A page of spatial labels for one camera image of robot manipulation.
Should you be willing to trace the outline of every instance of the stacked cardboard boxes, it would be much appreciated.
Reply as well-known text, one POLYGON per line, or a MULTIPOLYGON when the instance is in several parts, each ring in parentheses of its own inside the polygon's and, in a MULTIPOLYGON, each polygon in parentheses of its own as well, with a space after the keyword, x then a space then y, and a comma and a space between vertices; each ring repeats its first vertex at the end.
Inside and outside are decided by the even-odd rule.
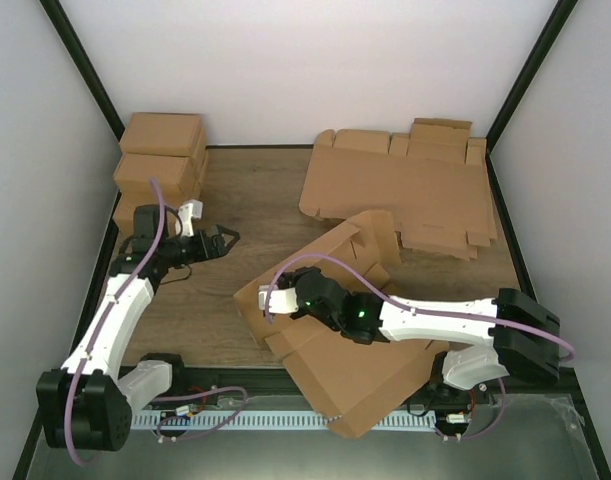
MULTIPOLYGON (((165 203, 178 208, 199 199, 205 183, 209 154, 200 115, 136 113, 120 141, 123 157, 114 181, 121 200, 114 222, 125 235, 134 230, 134 210, 156 203, 149 179, 160 185, 165 203)), ((174 217, 168 215, 168 230, 174 232, 174 217)))
POLYGON ((386 209, 403 247, 477 258, 498 233, 485 139, 470 138, 470 127, 418 118, 410 134, 326 130, 314 144, 300 209, 342 219, 386 209))

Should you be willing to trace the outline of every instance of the white wall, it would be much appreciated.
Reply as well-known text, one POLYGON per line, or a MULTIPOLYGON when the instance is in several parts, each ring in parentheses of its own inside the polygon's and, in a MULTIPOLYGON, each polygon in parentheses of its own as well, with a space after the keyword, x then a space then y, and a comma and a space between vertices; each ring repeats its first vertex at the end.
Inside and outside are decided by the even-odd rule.
POLYGON ((611 0, 579 2, 492 157, 611 465, 611 0))
POLYGON ((555 0, 62 0, 124 121, 199 112, 211 144, 327 128, 485 135, 555 0))
POLYGON ((0 2, 0 479, 71 344, 115 198, 116 140, 39 2, 0 2))

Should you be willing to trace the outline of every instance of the white bracket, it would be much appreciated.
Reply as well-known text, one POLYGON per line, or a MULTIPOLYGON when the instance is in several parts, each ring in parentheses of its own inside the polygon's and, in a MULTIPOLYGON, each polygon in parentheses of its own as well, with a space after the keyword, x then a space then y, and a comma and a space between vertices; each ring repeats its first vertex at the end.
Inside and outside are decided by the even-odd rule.
MULTIPOLYGON (((269 285, 261 285, 258 287, 258 308, 265 310, 265 299, 267 298, 267 290, 269 285)), ((296 289, 286 288, 279 290, 275 288, 269 298, 269 313, 294 313, 298 312, 298 303, 296 301, 296 289)))
POLYGON ((200 200, 189 200, 178 209, 178 217, 181 222, 176 220, 176 234, 183 237, 194 236, 194 226, 192 220, 200 219, 203 216, 203 202, 200 200))

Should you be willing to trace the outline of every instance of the flattened cardboard box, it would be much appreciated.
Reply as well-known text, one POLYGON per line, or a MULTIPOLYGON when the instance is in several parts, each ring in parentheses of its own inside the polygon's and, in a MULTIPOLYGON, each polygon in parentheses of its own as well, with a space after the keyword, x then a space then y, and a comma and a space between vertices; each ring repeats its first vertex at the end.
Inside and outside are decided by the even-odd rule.
MULTIPOLYGON (((342 260, 384 290, 391 285, 383 266, 400 263, 392 215, 377 210, 349 218, 285 261, 304 253, 342 260)), ((447 344, 408 340, 358 345, 308 316, 292 320, 276 315, 270 325, 258 308, 257 291, 259 285, 270 282, 281 264, 234 295, 238 309, 256 341, 266 342, 283 359, 312 408, 333 419, 328 428, 343 437, 358 438, 427 382, 434 357, 447 344)), ((346 270, 324 260, 303 259, 291 268, 307 265, 321 268, 345 288, 362 288, 346 270)))
POLYGON ((484 139, 470 122, 417 119, 412 134, 327 130, 316 139, 299 203, 313 217, 369 208, 394 214, 406 248, 476 258, 497 238, 484 139))
POLYGON ((135 113, 120 141, 123 153, 191 157, 202 130, 200 115, 135 113))

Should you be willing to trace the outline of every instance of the metal floor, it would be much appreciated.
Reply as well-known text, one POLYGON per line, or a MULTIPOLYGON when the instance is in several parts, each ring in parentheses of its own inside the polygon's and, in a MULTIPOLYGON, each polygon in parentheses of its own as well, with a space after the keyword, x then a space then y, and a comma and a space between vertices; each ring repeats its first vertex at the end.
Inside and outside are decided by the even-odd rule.
MULTIPOLYGON (((494 414, 477 406, 473 429, 494 414)), ((595 479, 579 419, 564 397, 508 396, 498 428, 471 442, 444 444, 433 433, 370 432, 344 440, 327 432, 220 432, 160 445, 134 431, 117 453, 90 467, 41 440, 30 480, 52 479, 595 479)))

